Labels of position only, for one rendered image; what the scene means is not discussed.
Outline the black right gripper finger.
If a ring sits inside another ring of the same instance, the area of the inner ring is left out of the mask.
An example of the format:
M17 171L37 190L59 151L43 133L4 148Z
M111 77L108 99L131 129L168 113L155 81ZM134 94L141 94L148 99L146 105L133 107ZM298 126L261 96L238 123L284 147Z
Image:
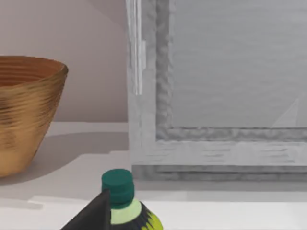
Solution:
M60 230L111 230L110 190L102 190Z

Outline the green bottle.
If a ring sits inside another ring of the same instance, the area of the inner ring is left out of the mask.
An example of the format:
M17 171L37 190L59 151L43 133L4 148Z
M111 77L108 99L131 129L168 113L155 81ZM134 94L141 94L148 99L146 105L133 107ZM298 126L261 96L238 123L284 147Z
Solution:
M131 171L111 169L101 181L102 190L110 191L111 230L164 230L158 216L135 198Z

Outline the grey cabinet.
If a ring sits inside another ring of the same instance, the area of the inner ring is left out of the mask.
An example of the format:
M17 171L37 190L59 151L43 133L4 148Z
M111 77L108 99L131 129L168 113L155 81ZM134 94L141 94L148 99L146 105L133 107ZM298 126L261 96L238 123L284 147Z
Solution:
M173 0L142 1L146 69L135 95L128 32L129 148L133 176L158 181L307 182L307 128L173 127Z

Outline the brown woven basket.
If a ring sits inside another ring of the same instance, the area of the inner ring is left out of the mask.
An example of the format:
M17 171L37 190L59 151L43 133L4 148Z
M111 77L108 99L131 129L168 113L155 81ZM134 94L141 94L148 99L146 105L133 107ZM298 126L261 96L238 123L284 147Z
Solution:
M0 55L0 178L22 172L35 157L68 72L53 59Z

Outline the grey cabinet door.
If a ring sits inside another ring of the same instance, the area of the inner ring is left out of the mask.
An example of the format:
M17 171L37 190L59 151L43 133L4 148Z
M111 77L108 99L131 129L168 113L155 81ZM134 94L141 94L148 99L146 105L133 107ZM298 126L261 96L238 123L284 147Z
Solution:
M156 0L156 138L307 142L307 0Z

